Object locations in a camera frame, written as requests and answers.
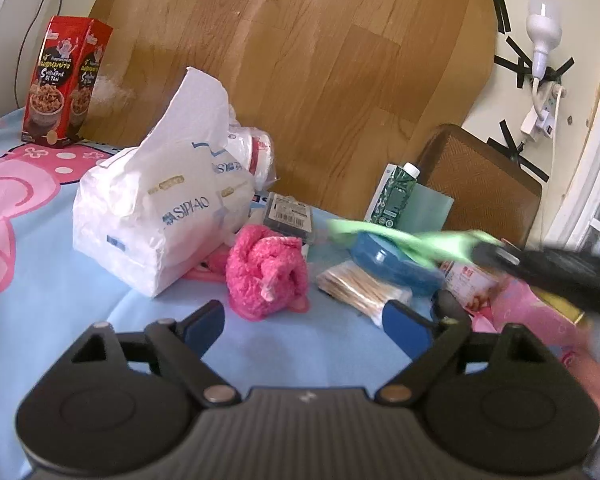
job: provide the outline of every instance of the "metal screw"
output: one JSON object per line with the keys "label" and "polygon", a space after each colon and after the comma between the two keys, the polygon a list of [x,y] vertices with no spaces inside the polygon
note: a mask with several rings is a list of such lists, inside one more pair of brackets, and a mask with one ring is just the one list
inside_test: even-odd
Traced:
{"label": "metal screw", "polygon": [[411,399],[413,392],[403,384],[389,384],[380,390],[380,396],[387,402],[404,402]]}
{"label": "metal screw", "polygon": [[205,391],[202,392],[202,394],[209,402],[219,404],[221,402],[229,402],[230,400],[233,400],[236,396],[236,391],[227,384],[215,384],[214,386],[205,388]]}

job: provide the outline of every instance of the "wood panel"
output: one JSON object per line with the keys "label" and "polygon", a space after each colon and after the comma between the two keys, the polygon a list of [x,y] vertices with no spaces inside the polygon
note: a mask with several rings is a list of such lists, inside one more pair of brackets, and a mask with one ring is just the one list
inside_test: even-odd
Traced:
{"label": "wood panel", "polygon": [[491,0],[97,0],[114,27],[82,132],[137,144],[187,66],[274,139],[275,189],[361,218],[384,166],[461,124],[493,65]]}

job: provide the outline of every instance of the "blue tablecloth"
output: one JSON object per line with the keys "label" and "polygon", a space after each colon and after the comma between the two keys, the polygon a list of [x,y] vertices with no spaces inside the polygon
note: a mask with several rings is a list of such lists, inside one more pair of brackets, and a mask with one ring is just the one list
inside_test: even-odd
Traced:
{"label": "blue tablecloth", "polygon": [[[181,279],[153,300],[129,289],[72,248],[76,181],[115,152],[93,143],[63,150],[22,145],[22,110],[0,119],[0,480],[27,471],[13,419],[19,402],[89,324],[142,330],[160,317],[182,319],[226,287]],[[330,215],[315,211],[318,228]],[[311,273],[347,257],[311,248]],[[364,386],[373,392],[408,358],[371,321],[315,285],[305,314],[262,322],[226,310],[224,333],[205,362],[245,395],[252,386]]]}

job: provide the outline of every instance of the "white light bulb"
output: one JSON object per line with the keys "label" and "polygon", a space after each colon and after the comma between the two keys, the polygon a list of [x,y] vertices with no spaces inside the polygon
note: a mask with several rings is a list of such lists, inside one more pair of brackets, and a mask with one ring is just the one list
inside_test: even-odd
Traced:
{"label": "white light bulb", "polygon": [[560,44],[560,7],[551,0],[529,0],[526,33],[534,44],[532,75],[542,79],[549,53]]}

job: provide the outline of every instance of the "red snack box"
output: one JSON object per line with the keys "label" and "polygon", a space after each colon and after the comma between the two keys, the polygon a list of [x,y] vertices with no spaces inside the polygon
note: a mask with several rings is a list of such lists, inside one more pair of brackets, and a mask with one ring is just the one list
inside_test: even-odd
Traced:
{"label": "red snack box", "polygon": [[22,140],[50,148],[80,140],[112,30],[92,18],[51,18],[27,95]]}

